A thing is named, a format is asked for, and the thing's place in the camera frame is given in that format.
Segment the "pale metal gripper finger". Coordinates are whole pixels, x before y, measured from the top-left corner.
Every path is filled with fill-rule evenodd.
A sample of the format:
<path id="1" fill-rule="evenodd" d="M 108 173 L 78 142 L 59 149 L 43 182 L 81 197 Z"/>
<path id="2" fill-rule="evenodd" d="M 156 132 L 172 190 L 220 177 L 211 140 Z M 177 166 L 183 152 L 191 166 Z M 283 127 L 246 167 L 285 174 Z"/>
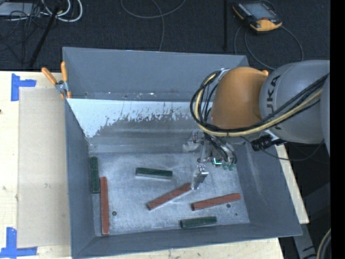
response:
<path id="1" fill-rule="evenodd" d="M 195 151 L 200 146 L 198 133 L 193 133 L 191 137 L 182 145 L 182 152 Z"/>
<path id="2" fill-rule="evenodd" d="M 204 165 L 198 166 L 198 171 L 192 178 L 191 189 L 197 190 L 199 185 L 204 182 L 206 177 L 209 175 L 209 172 L 206 170 Z"/>

